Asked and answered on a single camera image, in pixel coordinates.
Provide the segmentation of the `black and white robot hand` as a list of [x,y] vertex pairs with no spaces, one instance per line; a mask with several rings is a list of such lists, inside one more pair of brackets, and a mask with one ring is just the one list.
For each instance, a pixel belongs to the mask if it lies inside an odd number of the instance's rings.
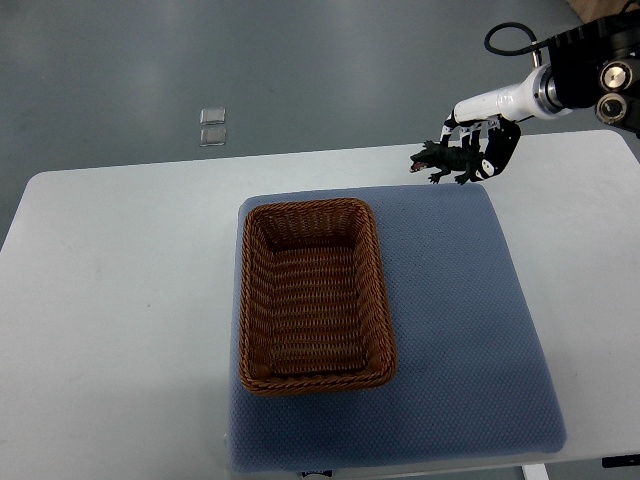
[[464,184],[502,173],[519,141],[519,123],[530,118],[552,120],[563,112],[548,64],[534,68],[519,84],[458,102],[444,121],[440,144],[447,146],[451,134],[458,131],[461,147],[477,150],[485,128],[487,145],[480,165],[467,167],[455,180]]

